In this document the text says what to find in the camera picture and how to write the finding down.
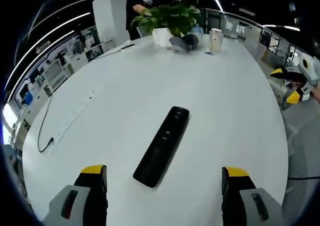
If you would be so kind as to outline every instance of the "black cord plug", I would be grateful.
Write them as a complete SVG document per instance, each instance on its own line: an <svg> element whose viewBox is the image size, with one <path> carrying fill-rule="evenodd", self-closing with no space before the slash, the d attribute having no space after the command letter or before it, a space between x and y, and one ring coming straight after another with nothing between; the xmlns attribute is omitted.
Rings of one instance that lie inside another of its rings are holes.
<svg viewBox="0 0 320 226"><path fill-rule="evenodd" d="M314 176L314 177L288 177L288 180L320 180L320 176Z"/></svg>
<svg viewBox="0 0 320 226"><path fill-rule="evenodd" d="M46 146L47 146L47 147L49 147L49 145L50 145L50 144L52 144L52 143L53 143L53 141L54 141L54 138L53 138L53 137L51 137L51 138L50 138L50 140L49 140L49 142L47 143L47 145L46 145Z"/></svg>

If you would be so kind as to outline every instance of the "white table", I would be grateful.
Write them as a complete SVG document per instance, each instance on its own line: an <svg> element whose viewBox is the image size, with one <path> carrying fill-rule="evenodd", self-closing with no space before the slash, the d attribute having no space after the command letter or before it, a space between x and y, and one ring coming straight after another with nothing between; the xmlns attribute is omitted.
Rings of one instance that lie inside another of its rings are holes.
<svg viewBox="0 0 320 226"><path fill-rule="evenodd" d="M25 185L40 220L62 188L73 184L83 168L97 164L107 165L110 226L222 225L224 166L245 169L256 187L282 203L288 148L266 77L239 42L225 38L221 54L204 52L200 47L178 54L146 37L90 62L54 93L41 147L84 97L106 86L52 155L37 149L47 105L27 135ZM150 189L132 175L172 106L190 110L189 124L163 181Z"/></svg>

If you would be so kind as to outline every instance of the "white wall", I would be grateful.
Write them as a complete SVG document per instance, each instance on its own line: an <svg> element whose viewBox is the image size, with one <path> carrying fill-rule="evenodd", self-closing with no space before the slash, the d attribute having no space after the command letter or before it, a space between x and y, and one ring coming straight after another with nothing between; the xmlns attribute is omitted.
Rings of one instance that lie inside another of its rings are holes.
<svg viewBox="0 0 320 226"><path fill-rule="evenodd" d="M114 40L119 46L130 39L126 30L127 0L94 0L94 20L100 41Z"/></svg>

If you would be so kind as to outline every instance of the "gray chair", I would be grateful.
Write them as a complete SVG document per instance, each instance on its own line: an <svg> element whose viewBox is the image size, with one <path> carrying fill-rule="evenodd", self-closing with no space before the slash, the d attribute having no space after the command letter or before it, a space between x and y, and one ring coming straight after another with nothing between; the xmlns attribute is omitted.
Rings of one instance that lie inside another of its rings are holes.
<svg viewBox="0 0 320 226"><path fill-rule="evenodd" d="M282 116L289 154L282 215L293 223L306 209L320 182L320 104L312 97L292 105Z"/></svg>

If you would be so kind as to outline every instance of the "black remote control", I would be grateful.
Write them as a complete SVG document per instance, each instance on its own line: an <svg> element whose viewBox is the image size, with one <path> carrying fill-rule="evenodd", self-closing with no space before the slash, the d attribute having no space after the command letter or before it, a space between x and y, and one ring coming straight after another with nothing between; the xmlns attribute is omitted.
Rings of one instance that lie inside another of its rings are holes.
<svg viewBox="0 0 320 226"><path fill-rule="evenodd" d="M173 107L170 110L136 168L134 179L150 188L157 185L176 149L188 118L187 109Z"/></svg>

